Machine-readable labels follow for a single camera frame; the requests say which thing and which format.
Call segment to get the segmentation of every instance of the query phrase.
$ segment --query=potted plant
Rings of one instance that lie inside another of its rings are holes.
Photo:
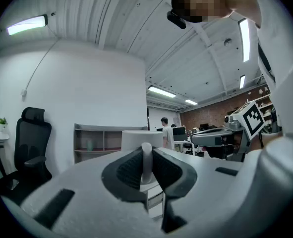
[[[6,121],[5,117],[0,118],[0,130],[1,131],[4,131],[6,129],[6,125],[7,125],[7,121]]]

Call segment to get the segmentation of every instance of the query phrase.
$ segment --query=fluorescent light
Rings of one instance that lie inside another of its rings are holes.
[[[185,100],[185,101],[188,102],[188,103],[190,103],[190,104],[193,104],[193,105],[198,105],[198,103],[195,103],[195,102],[193,102],[191,100]]]
[[[249,23],[247,19],[239,22],[241,30],[241,39],[243,46],[243,62],[250,59],[250,33],[249,33]]]
[[[156,92],[156,93],[160,93],[160,94],[166,95],[166,96],[171,97],[171,98],[174,98],[176,96],[176,94],[172,94],[172,93],[166,92],[166,91],[164,91],[162,89],[159,89],[159,88],[156,88],[154,86],[150,86],[148,88],[148,90],[150,90],[152,92]]]
[[[28,29],[43,27],[47,25],[47,15],[42,15],[18,22],[7,28],[8,34],[13,35]]]
[[[240,89],[244,87],[245,75],[240,77]]]

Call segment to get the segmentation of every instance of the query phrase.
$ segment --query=brick wall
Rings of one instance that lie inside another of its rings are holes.
[[[259,94],[260,88],[262,88],[263,94],[266,94],[264,91],[265,86],[266,85],[251,90],[250,95],[248,92],[245,92],[222,102],[181,113],[181,125],[185,125],[186,129],[200,127],[200,124],[203,123],[208,123],[209,126],[214,125],[216,127],[220,127],[223,125],[225,116],[228,112],[243,106],[243,104],[246,102],[246,99],[251,101],[261,97]]]

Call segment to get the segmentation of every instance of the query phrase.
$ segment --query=chair seat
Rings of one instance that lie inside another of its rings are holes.
[[[9,187],[11,187],[13,179],[18,180],[19,184],[10,190]],[[20,205],[30,193],[43,183],[44,181],[38,176],[15,171],[0,179],[0,194]]]

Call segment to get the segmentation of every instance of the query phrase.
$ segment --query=man in white shirt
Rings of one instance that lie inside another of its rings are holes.
[[[271,90],[270,98],[284,133],[293,133],[293,116],[287,109],[293,106],[290,96],[293,82],[283,84],[288,77],[293,81],[293,19],[282,3],[279,0],[172,0],[172,7],[179,17],[190,22],[226,18],[235,11],[255,23],[260,46],[275,78],[259,59],[260,70]],[[264,146],[282,135],[281,132],[264,135]],[[255,137],[251,150],[260,148],[260,141]]]
[[[163,128],[163,139],[164,139],[164,147],[167,149],[174,150],[174,136],[173,136],[173,128],[168,126],[168,119],[163,117],[161,119]]]

